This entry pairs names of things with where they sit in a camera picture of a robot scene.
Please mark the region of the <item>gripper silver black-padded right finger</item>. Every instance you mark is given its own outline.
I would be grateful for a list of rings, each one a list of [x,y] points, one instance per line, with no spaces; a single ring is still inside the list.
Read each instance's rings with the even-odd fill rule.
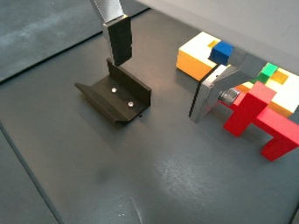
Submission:
[[[191,103],[190,118],[197,123],[211,111],[221,92],[227,91],[251,79],[243,70],[249,54],[239,48],[233,50],[229,57],[230,65],[218,64],[201,79]]]

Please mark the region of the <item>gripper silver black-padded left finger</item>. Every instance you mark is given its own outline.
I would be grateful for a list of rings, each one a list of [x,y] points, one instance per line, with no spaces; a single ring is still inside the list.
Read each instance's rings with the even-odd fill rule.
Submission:
[[[103,32],[115,66],[132,58],[131,17],[124,13],[119,0],[90,0],[103,24]]]

